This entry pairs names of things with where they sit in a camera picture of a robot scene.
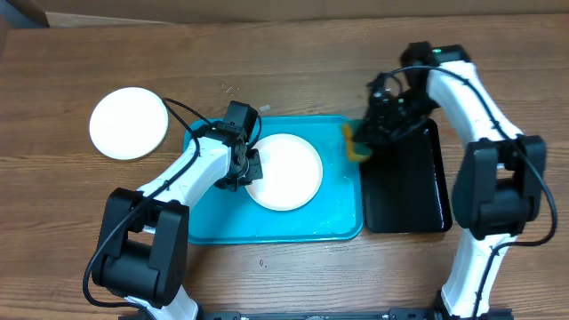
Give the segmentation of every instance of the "round white plate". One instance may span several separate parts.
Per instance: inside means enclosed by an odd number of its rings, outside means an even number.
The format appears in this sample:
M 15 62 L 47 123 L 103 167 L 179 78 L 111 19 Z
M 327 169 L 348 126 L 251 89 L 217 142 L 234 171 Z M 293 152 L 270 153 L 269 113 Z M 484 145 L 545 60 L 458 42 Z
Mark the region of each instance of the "round white plate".
M 105 156 L 130 160 L 145 156 L 168 130 L 168 111 L 160 97 L 142 88 L 107 95 L 92 112 L 89 133 Z
M 255 145 L 259 150 L 263 179 L 246 186 L 258 204 L 276 211 L 289 211 L 306 204 L 322 183 L 322 160 L 303 138 L 274 134 Z

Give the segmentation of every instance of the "sponge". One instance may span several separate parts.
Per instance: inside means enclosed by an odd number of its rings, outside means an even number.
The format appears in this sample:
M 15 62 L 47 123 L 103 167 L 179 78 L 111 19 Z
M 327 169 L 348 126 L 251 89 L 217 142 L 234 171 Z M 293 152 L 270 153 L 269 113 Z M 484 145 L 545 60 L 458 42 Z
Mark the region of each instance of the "sponge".
M 361 123 L 361 120 L 351 120 L 341 126 L 341 133 L 346 141 L 348 160 L 351 162 L 362 163 L 372 156 L 372 150 L 370 148 L 366 147 L 362 143 L 354 142 L 352 140 L 354 133 Z

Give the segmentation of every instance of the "blue mat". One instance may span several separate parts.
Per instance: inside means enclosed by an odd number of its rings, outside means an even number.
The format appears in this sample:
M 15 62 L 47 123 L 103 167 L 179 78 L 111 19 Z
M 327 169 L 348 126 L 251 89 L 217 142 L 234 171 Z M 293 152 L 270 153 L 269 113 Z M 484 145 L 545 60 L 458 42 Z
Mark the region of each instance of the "blue mat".
M 257 204 L 245 188 L 209 188 L 189 214 L 192 244 L 266 244 L 349 240 L 364 225 L 359 165 L 346 158 L 343 116 L 266 116 L 260 138 L 290 133 L 308 141 L 324 167 L 317 194 L 301 208 L 276 212 Z M 193 123 L 192 129 L 204 124 Z M 255 127 L 254 137 L 259 129 Z M 184 137 L 184 150 L 189 134 Z

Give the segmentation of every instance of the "black tray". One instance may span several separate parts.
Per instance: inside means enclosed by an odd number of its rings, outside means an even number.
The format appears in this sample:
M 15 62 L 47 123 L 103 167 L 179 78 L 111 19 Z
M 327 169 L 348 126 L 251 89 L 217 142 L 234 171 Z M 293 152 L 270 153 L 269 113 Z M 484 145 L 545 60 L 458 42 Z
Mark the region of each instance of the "black tray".
M 445 232 L 453 218 L 432 119 L 360 164 L 365 227 L 373 233 Z

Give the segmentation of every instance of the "wooden table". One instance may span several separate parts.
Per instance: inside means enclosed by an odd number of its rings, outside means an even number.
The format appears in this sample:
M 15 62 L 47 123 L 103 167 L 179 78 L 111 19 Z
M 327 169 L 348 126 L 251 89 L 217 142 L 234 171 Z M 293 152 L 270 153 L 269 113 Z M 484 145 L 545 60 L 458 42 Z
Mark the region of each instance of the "wooden table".
M 152 156 L 110 160 L 88 133 L 107 93 L 140 86 L 206 116 L 222 116 L 230 100 L 270 105 L 264 115 L 361 116 L 366 82 L 397 67 L 409 42 L 429 40 L 463 44 L 509 119 L 548 143 L 557 237 L 509 251 L 492 305 L 520 319 L 569 318 L 568 29 L 569 15 L 542 15 L 11 31 L 0 64 L 0 317 L 113 319 L 124 311 L 92 307 L 81 293 L 103 207 L 116 187 L 137 188 L 177 158 L 183 130 L 171 118 Z M 451 187 L 463 151 L 442 111 L 433 117 Z M 543 202 L 522 238 L 548 227 Z M 190 246 L 185 287 L 206 310 L 425 307 L 458 239 L 455 225 L 444 235 L 363 231 L 342 243 Z

